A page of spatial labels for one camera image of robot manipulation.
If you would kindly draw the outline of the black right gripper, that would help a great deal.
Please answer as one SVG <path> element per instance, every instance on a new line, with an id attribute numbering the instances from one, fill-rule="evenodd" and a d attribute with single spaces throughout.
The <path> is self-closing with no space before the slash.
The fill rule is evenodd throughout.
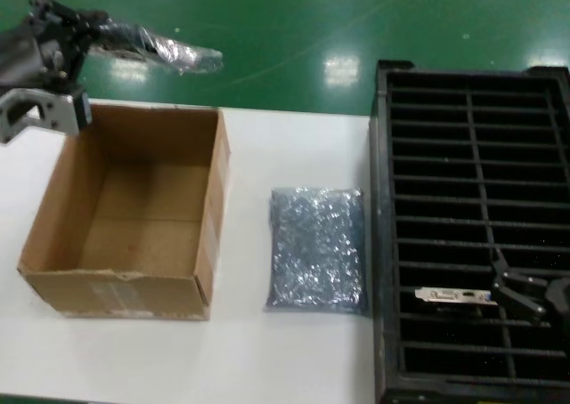
<path id="1" fill-rule="evenodd" d="M 554 279 L 547 286 L 546 279 L 514 271 L 499 248 L 495 253 L 492 261 L 495 280 L 491 289 L 494 302 L 519 318 L 539 322 L 546 314 L 542 304 L 545 297 L 549 315 L 569 317 L 569 277 Z"/>

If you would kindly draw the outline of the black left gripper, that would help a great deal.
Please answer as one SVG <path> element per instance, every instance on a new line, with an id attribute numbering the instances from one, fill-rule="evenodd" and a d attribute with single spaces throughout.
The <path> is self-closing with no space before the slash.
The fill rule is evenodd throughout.
<path id="1" fill-rule="evenodd" d="M 54 0 L 28 0 L 28 18 L 1 34 L 1 92 L 55 90 L 77 80 L 88 51 L 110 17 Z"/>

